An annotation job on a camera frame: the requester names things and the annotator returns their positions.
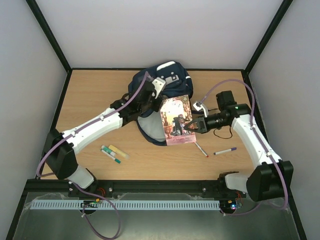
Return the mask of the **pink illustrated paperback book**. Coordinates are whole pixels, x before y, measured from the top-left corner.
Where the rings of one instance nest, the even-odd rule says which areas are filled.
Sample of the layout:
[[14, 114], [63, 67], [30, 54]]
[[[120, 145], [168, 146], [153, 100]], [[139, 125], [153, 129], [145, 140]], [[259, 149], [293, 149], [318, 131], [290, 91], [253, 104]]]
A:
[[196, 142], [196, 135], [185, 126], [193, 120], [188, 95], [167, 98], [160, 108], [160, 117], [167, 146]]

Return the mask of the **navy blue school backpack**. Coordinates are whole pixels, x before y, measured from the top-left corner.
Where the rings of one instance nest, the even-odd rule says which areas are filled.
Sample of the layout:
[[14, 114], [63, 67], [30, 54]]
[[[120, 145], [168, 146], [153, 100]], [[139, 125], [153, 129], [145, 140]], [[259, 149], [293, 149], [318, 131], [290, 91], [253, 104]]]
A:
[[[187, 95], [193, 96], [194, 88], [192, 78], [181, 63], [171, 60], [145, 68], [136, 73], [128, 85], [128, 93], [132, 94], [144, 78], [145, 72], [153, 78], [166, 81], [161, 94], [166, 98]], [[136, 120], [137, 127], [142, 136], [150, 143], [164, 147], [167, 145], [160, 112], [149, 109]]]

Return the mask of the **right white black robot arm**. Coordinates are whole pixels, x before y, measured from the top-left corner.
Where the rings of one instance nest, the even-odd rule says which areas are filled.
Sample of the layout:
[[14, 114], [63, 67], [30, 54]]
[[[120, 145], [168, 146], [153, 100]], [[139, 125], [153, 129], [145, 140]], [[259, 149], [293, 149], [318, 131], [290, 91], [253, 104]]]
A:
[[282, 161], [272, 149], [246, 103], [238, 104], [230, 90], [218, 93], [216, 100], [219, 112], [214, 114], [209, 114], [204, 104], [195, 103], [194, 107], [203, 109], [204, 115], [193, 119], [184, 129], [205, 134], [222, 127], [231, 127], [242, 140], [254, 166], [250, 175], [238, 171], [222, 173], [218, 191], [224, 196], [240, 191], [248, 194], [255, 202], [284, 198], [287, 203], [294, 170], [291, 162]]

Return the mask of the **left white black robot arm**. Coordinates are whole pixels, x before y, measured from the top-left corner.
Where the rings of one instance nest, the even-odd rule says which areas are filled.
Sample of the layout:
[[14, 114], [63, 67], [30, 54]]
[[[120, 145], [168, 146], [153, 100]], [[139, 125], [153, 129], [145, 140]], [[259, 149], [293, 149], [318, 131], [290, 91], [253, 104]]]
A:
[[143, 80], [132, 93], [125, 94], [91, 120], [64, 132], [51, 130], [36, 175], [41, 177], [40, 170], [47, 164], [59, 180], [69, 180], [82, 189], [91, 187], [95, 176], [78, 164], [76, 155], [93, 141], [136, 121], [144, 113], [158, 111], [165, 86], [160, 78]]

